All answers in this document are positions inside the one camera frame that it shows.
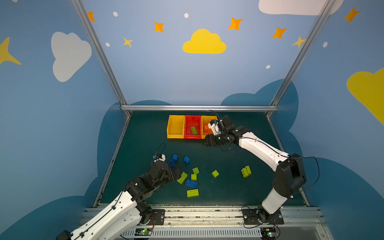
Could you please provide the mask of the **green 2x4 lego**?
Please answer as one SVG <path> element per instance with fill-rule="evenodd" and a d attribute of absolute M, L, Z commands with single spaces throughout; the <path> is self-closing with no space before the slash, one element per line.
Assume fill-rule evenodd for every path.
<path fill-rule="evenodd" d="M 198 197 L 198 196 L 199 196 L 199 190 L 198 189 L 187 190 L 187 197 L 188 198 Z"/>
<path fill-rule="evenodd" d="M 198 134 L 198 131 L 196 129 L 196 127 L 191 127 L 191 132 L 193 135 L 197 135 Z"/>

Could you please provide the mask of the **right yellow bin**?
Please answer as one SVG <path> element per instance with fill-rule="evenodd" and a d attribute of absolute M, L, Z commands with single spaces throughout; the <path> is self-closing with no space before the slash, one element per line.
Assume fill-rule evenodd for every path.
<path fill-rule="evenodd" d="M 207 124 L 211 121 L 211 120 L 217 120 L 217 116 L 201 116 L 201 139 L 205 139 L 207 135 L 203 135 L 203 125 L 204 124 Z"/>

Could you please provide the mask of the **left yellow bin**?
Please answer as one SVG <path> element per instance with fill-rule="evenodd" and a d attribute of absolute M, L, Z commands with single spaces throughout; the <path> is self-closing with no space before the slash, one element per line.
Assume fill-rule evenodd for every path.
<path fill-rule="evenodd" d="M 184 139 L 185 137 L 185 116 L 169 115 L 167 124 L 168 139 Z"/>

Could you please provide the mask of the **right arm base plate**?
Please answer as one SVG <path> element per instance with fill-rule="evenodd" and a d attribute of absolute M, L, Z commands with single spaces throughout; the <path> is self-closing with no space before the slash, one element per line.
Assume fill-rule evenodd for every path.
<path fill-rule="evenodd" d="M 245 226 L 283 225 L 284 219 L 280 210 L 274 214 L 269 214 L 264 210 L 243 208 L 242 210 Z"/>

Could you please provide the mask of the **blue lego brick flat left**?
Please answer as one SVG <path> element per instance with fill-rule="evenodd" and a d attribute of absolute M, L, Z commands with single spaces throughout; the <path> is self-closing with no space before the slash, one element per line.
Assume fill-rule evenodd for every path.
<path fill-rule="evenodd" d="M 176 165 L 176 162 L 175 162 L 174 160 L 170 160 L 170 161 L 168 162 L 168 164 L 169 164 L 170 167 L 173 167 L 173 166 Z"/>

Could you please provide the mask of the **blue 2x4 lego brick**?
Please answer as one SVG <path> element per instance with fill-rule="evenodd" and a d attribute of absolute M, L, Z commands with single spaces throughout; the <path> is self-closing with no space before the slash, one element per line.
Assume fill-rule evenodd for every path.
<path fill-rule="evenodd" d="M 198 183 L 192 180 L 187 180 L 186 181 L 186 186 L 192 189 L 196 189 L 198 186 Z"/>

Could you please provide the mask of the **green 2x4 lego slanted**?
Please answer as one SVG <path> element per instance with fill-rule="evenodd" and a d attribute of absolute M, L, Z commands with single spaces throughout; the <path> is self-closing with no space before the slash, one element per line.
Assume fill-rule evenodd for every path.
<path fill-rule="evenodd" d="M 182 172 L 181 177 L 177 180 L 177 182 L 182 185 L 184 181 L 187 179 L 187 177 L 188 177 L 188 174 L 185 172 Z"/>

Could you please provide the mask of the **green 2x4 lego bottom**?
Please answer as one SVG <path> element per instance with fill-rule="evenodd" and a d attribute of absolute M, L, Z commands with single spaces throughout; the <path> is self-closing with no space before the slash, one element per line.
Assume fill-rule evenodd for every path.
<path fill-rule="evenodd" d="M 188 198 L 198 197 L 198 196 L 199 196 L 199 190 L 198 189 L 187 190 L 187 197 Z"/>

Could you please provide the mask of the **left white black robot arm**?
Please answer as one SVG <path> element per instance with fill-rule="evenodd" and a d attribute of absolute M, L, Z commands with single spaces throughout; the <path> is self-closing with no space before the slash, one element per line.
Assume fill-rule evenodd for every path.
<path fill-rule="evenodd" d="M 165 184 L 181 178 L 177 165 L 156 160 L 143 175 L 130 180 L 118 196 L 95 217 L 79 228 L 61 232 L 57 240 L 114 240 L 138 224 L 148 223 L 152 208 L 146 203 Z"/>

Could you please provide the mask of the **orange stepped lego brick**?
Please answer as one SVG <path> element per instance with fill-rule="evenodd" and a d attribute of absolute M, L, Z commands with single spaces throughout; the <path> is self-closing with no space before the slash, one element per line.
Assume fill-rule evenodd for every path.
<path fill-rule="evenodd" d="M 212 130 L 208 127 L 207 124 L 203 125 L 203 135 L 211 135 L 213 134 Z"/>

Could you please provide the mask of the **red middle bin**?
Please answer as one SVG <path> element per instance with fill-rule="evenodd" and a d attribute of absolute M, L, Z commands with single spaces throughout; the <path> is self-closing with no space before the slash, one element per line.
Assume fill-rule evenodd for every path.
<path fill-rule="evenodd" d="M 196 140 L 201 139 L 201 116 L 186 116 L 185 117 L 185 139 Z M 198 134 L 193 135 L 191 127 L 196 127 Z"/>

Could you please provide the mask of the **circuit board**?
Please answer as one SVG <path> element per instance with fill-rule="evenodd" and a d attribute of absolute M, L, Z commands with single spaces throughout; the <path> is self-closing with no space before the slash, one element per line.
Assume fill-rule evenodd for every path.
<path fill-rule="evenodd" d="M 152 233 L 151 229 L 135 229 L 135 237 L 150 237 Z"/>
<path fill-rule="evenodd" d="M 275 240 L 278 236 L 276 228 L 260 228 L 262 240 Z"/>

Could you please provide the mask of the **left circuit board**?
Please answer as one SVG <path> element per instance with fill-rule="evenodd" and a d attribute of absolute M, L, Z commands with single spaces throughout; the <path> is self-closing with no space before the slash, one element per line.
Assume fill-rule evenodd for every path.
<path fill-rule="evenodd" d="M 151 229 L 135 229 L 135 237 L 150 237 L 152 233 Z"/>

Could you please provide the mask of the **green stacked lego right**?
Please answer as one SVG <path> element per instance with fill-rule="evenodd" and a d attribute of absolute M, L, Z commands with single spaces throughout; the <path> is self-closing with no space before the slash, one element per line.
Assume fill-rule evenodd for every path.
<path fill-rule="evenodd" d="M 251 169 L 250 169 L 250 166 L 245 166 L 244 168 L 242 168 L 241 173 L 242 173 L 242 176 L 243 176 L 244 178 L 249 177 L 249 176 L 252 174 L 252 171 L 251 171 Z"/>

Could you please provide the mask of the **aluminium front rail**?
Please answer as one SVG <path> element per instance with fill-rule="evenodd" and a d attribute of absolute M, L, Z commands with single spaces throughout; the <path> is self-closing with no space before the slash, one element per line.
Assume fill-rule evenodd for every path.
<path fill-rule="evenodd" d="M 261 240 L 260 228 L 276 228 L 275 240 L 332 240 L 334 237 L 317 207 L 282 207 L 283 225 L 245 226 L 242 209 L 254 206 L 172 206 L 152 205 L 164 209 L 162 226 L 137 225 L 114 240 Z M 150 237 L 135 237 L 135 229 L 151 229 Z"/>

